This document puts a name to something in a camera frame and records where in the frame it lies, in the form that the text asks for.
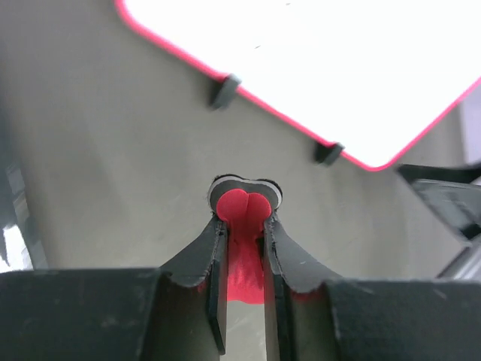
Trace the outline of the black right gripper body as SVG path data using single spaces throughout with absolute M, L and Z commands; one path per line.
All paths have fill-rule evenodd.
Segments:
M 455 168 L 403 164 L 397 172 L 438 220 L 465 243 L 438 277 L 479 278 L 480 163 Z

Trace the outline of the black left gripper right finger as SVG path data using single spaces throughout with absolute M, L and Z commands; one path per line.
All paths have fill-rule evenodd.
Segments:
M 480 285 L 342 278 L 264 223 L 269 360 L 478 360 Z

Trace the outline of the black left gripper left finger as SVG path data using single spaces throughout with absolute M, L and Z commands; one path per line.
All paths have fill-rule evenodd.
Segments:
M 225 353 L 227 237 L 214 217 L 158 268 L 1 276 L 3 360 L 218 360 Z

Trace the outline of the red whiteboard eraser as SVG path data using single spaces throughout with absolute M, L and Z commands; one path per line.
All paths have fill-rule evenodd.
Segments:
M 227 300 L 263 304 L 264 222 L 282 203 L 280 186 L 268 179 L 222 174 L 214 178 L 207 200 L 228 230 Z

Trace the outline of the pink framed whiteboard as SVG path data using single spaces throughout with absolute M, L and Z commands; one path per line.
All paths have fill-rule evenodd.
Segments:
M 478 1 L 118 1 L 149 42 L 369 171 L 480 82 Z

